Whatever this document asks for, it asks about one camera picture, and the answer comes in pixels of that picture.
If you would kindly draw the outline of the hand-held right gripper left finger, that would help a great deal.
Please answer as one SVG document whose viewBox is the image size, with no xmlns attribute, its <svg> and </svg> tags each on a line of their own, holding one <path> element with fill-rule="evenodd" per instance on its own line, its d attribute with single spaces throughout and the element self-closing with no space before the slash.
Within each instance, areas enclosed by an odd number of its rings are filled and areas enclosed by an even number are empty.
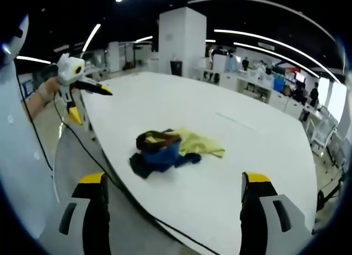
<svg viewBox="0 0 352 255">
<path fill-rule="evenodd" d="M 62 200 L 45 227 L 48 254 L 110 254 L 108 177 L 84 176 Z"/>
</svg>

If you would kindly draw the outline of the person's left hand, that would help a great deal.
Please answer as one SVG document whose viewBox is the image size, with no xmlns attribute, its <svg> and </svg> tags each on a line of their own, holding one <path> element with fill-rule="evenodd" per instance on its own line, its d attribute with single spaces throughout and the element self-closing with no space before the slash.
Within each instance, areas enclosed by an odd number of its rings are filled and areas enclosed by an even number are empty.
<svg viewBox="0 0 352 255">
<path fill-rule="evenodd" d="M 48 103 L 54 94 L 59 91 L 59 81 L 57 77 L 50 77 L 43 82 L 36 91 L 44 104 Z"/>
</svg>

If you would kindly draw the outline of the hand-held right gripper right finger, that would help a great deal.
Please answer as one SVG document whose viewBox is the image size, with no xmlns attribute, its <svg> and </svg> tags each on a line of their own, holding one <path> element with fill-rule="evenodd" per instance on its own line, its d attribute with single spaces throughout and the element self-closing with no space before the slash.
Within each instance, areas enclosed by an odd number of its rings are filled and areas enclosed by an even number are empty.
<svg viewBox="0 0 352 255">
<path fill-rule="evenodd" d="M 240 222 L 240 254 L 299 254 L 312 237 L 303 212 L 261 173 L 242 173 Z"/>
</svg>

